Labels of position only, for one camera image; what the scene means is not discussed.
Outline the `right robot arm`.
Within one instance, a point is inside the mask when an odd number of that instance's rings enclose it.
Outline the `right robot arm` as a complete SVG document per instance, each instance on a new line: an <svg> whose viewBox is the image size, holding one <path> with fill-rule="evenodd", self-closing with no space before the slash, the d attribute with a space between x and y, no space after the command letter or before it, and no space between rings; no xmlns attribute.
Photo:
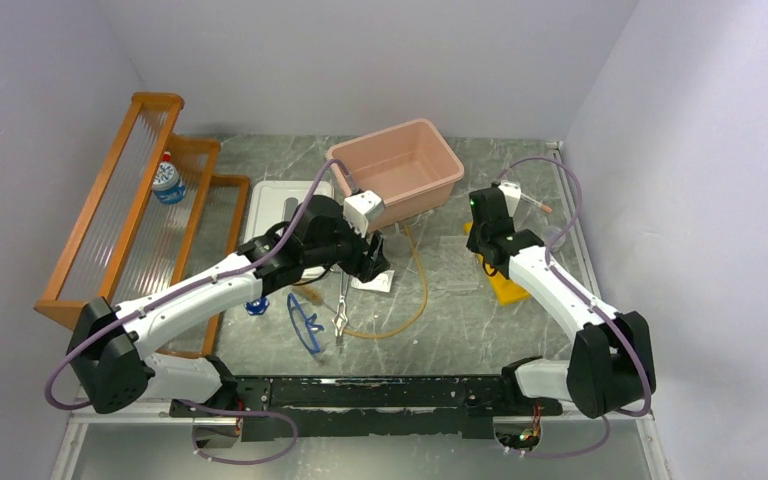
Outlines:
<svg viewBox="0 0 768 480"><path fill-rule="evenodd" d="M531 358L503 370L502 406L522 414L538 398L570 402L597 418L651 404L656 391L650 328L636 311L622 313L587 291L530 230L516 230L500 185L470 192L467 248L496 274L527 291L572 344L567 360Z"/></svg>

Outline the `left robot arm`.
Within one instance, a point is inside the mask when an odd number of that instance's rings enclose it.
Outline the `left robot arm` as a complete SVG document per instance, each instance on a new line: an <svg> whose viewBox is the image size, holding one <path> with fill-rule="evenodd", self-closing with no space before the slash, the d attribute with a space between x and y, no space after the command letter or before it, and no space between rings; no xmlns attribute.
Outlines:
<svg viewBox="0 0 768 480"><path fill-rule="evenodd" d="M215 358L160 353L169 340L232 307L299 282L314 267L338 266L367 282L390 267L371 223L383 200L362 191L338 203L306 198L289 222L251 238L218 264L158 293L117 306L96 297L83 305L65 357L99 414L141 397L198 403L209 414L233 409L237 388Z"/></svg>

